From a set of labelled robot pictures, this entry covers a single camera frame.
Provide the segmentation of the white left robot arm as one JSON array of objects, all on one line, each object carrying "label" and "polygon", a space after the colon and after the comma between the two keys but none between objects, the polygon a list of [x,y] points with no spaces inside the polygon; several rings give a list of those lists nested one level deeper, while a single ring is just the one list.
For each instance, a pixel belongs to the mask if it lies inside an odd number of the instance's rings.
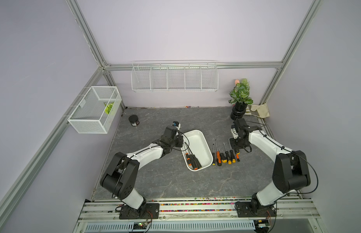
[{"label": "white left robot arm", "polygon": [[100,185],[118,197],[128,207],[143,211],[146,200],[134,188],[138,172],[141,168],[169,154],[174,148],[183,146],[181,124],[177,121],[166,127],[160,139],[147,147],[132,153],[117,152],[103,173]]}]

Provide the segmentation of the grey orange collar screwdriver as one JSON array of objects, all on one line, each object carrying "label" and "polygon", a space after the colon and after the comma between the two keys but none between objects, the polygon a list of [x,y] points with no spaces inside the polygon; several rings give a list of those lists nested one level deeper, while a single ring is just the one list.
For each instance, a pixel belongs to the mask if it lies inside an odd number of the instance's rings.
[{"label": "grey orange collar screwdriver", "polygon": [[193,165],[194,165],[194,169],[193,169],[193,170],[198,170],[198,169],[200,169],[200,168],[201,168],[201,165],[200,165],[200,163],[198,162],[196,156],[191,152],[191,150],[190,150],[190,156],[191,156],[191,159],[192,159]]}]

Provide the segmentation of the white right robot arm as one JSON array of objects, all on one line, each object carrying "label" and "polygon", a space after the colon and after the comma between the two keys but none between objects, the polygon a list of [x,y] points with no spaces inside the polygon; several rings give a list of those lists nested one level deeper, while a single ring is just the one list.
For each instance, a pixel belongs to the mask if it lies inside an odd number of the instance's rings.
[{"label": "white right robot arm", "polygon": [[241,150],[251,152],[254,145],[274,162],[272,181],[252,195],[252,208],[272,206],[288,193],[293,194],[311,184],[309,163],[301,150],[285,147],[268,136],[261,127],[249,126],[243,118],[233,122],[231,132],[230,145],[236,154]]}]

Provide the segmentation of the white plastic storage box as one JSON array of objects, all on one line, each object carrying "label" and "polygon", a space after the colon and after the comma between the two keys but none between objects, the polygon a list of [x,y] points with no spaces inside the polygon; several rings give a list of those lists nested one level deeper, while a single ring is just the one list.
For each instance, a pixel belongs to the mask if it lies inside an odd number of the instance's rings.
[{"label": "white plastic storage box", "polygon": [[[189,149],[187,149],[187,146],[189,146],[192,153],[195,155],[195,157],[198,159],[199,163],[201,164],[200,169],[194,170],[193,167],[189,165],[189,163],[187,162],[186,153],[188,153],[189,155],[191,154],[189,152]],[[204,134],[200,130],[192,130],[184,133],[181,153],[186,163],[187,169],[191,172],[198,172],[204,170],[213,163],[212,152],[208,146]]]}]

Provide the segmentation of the black yellow stubby screwdriver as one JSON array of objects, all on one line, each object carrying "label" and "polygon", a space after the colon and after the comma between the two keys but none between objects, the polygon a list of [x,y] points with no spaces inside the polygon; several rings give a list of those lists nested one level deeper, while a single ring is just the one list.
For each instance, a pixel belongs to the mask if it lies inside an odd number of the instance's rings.
[{"label": "black yellow stubby screwdriver", "polygon": [[232,138],[229,139],[229,145],[230,145],[230,158],[232,163],[236,163],[236,157],[235,157],[235,151],[232,147]]}]

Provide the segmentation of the short black yellow screwdriver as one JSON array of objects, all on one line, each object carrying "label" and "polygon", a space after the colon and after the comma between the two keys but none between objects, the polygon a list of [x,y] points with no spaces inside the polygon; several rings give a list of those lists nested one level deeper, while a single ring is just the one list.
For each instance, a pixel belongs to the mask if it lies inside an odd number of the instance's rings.
[{"label": "short black yellow screwdriver", "polygon": [[227,158],[226,158],[225,154],[223,152],[220,152],[219,155],[220,155],[221,162],[227,163]]}]

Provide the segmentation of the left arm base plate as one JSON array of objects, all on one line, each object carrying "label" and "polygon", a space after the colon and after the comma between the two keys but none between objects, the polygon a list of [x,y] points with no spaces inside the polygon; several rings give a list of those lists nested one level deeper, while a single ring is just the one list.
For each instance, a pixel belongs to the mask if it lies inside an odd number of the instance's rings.
[{"label": "left arm base plate", "polygon": [[128,205],[123,205],[119,213],[119,219],[158,219],[160,213],[159,203],[146,203],[139,209],[134,209]]}]

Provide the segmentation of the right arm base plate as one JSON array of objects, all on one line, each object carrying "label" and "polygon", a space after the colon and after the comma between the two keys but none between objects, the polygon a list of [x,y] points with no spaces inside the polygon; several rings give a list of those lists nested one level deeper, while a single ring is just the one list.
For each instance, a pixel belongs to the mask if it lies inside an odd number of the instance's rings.
[{"label": "right arm base plate", "polygon": [[277,212],[274,205],[261,206],[260,203],[256,202],[236,202],[235,210],[237,211],[238,217],[261,217],[269,218],[276,217]]}]

